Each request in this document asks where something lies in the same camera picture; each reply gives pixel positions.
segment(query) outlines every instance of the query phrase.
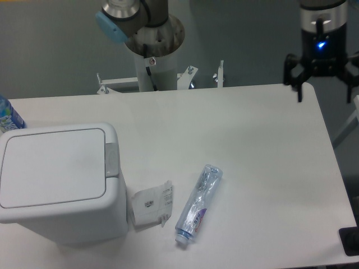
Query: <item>plastic water bottle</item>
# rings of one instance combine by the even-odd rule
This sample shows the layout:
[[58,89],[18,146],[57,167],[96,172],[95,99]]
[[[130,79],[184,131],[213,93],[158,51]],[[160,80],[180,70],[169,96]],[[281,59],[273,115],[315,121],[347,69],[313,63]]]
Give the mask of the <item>plastic water bottle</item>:
[[206,165],[192,191],[176,224],[176,241],[187,245],[199,231],[204,214],[213,198],[223,172],[212,165]]
[[0,130],[5,133],[23,128],[26,128],[24,120],[14,110],[9,100],[0,95]]

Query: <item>white plastic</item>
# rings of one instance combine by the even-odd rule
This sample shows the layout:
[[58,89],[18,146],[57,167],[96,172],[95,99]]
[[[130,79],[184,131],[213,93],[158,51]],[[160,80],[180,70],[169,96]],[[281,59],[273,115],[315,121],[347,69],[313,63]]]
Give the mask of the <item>white plastic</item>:
[[[0,137],[0,222],[19,223],[61,244],[125,235],[126,185],[121,167],[114,177],[114,160],[105,161],[108,145],[118,151],[116,131],[106,123],[5,133]],[[119,162],[118,154],[107,156]]]

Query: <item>metal bracket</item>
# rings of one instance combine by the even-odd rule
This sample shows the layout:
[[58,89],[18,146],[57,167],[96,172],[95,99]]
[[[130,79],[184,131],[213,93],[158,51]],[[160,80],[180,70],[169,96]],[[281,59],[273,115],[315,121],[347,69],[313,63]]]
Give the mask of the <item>metal bracket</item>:
[[[194,66],[189,66],[183,74],[181,73],[177,74],[177,89],[178,90],[188,89],[197,71],[198,68]],[[139,85],[139,81],[137,77],[118,78],[115,80],[101,80],[100,74],[97,73],[97,78],[100,86],[100,89],[97,91],[97,94],[114,94],[114,93],[120,94],[120,92],[114,91],[111,88],[125,89],[129,87],[138,87]]]

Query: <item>bottle label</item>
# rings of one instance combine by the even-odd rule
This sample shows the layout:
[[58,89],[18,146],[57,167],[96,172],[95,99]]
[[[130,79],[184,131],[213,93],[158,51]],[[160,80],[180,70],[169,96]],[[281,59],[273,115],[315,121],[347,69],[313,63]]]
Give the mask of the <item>bottle label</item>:
[[6,115],[0,118],[0,129],[3,132],[7,132],[14,129],[19,129],[19,127],[12,121],[11,115]]
[[193,220],[193,225],[195,227],[195,232],[198,233],[200,229],[200,225],[202,223],[202,219],[204,217],[204,214],[206,213],[207,208],[204,208],[197,212],[195,219]]

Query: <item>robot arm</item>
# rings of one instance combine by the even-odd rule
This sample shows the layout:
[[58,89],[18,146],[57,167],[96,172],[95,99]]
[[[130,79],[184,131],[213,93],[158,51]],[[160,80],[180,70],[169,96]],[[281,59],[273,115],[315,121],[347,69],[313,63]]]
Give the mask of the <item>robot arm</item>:
[[107,0],[96,14],[102,31],[123,43],[144,26],[158,27],[168,20],[168,0]]
[[[354,87],[359,86],[359,76],[346,69],[351,62],[359,68],[359,54],[347,57],[346,0],[301,0],[302,57],[293,54],[286,57],[284,63],[284,84],[291,85],[298,92],[298,101],[302,101],[302,84],[311,76],[336,76],[348,85],[347,102],[351,102]],[[291,70],[298,64],[303,72],[297,77]]]

